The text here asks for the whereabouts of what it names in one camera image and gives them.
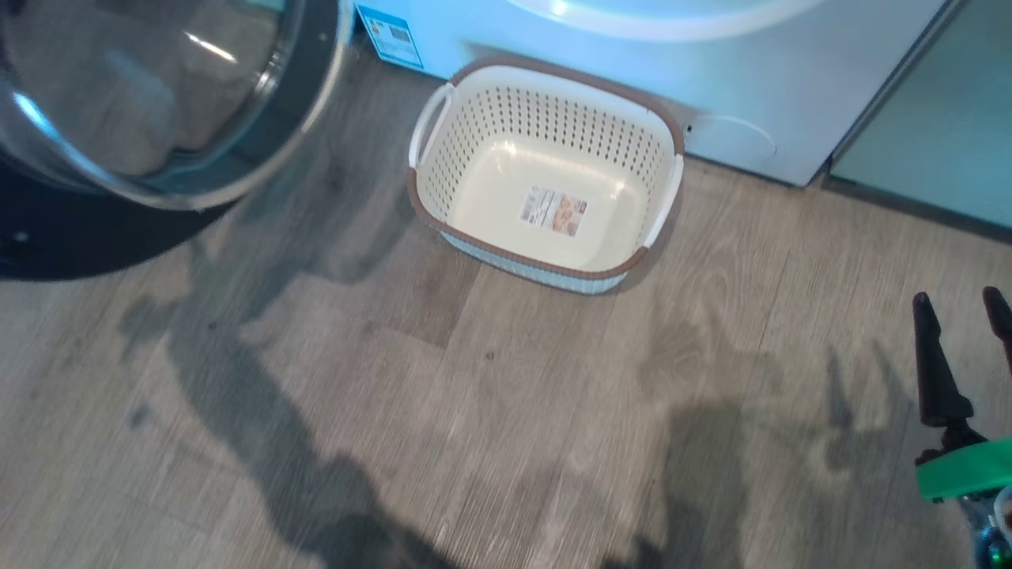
washing machine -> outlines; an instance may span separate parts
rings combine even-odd
[[[443,79],[515,53],[653,93],[695,156],[805,185],[944,0],[359,0],[381,58]]]
[[[351,0],[0,0],[0,277],[121,268],[289,161]]]

basket handle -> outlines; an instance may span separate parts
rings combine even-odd
[[[415,132],[411,134],[411,146],[408,147],[408,166],[417,170],[418,166],[425,162],[425,157],[429,155],[429,148],[432,146],[432,141],[436,138],[439,128],[442,127],[443,119],[446,118],[446,112],[449,110],[450,102],[453,100],[453,88],[452,83],[444,83],[432,93],[429,100],[425,101],[425,106],[422,107],[422,112],[418,115],[418,123],[415,124]],[[428,140],[425,141],[425,147],[421,149],[421,155],[419,156],[418,152],[422,144],[422,134],[425,133],[425,128],[432,120],[432,115],[435,113],[439,103],[445,104],[443,104],[442,110],[439,111],[436,125],[432,128],[432,133],[429,134]]]
[[[643,242],[643,246],[648,249],[654,245],[654,241],[657,240],[657,236],[661,233],[661,228],[664,227],[664,222],[668,221],[668,216],[671,215],[671,208],[675,205],[675,197],[678,195],[678,186],[682,183],[682,172],[684,170],[685,160],[681,154],[676,154],[675,167],[671,169],[671,174],[668,176],[668,183],[664,186],[664,204],[661,206],[661,211],[658,212],[654,227],[650,229],[647,239]]]

laundry basket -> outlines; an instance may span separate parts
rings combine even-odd
[[[461,251],[598,294],[654,244],[683,154],[674,118],[631,89],[540,62],[487,61],[423,107],[409,191],[418,215]]]

round glass door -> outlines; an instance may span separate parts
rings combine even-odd
[[[744,35],[793,18],[824,0],[509,0],[561,23],[640,42],[703,42]]]
[[[0,150],[162,209],[239,197],[328,102],[350,0],[0,0]]]

sticker inside basket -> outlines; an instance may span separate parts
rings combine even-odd
[[[576,237],[586,214],[586,200],[543,185],[532,185],[520,211],[520,221]]]

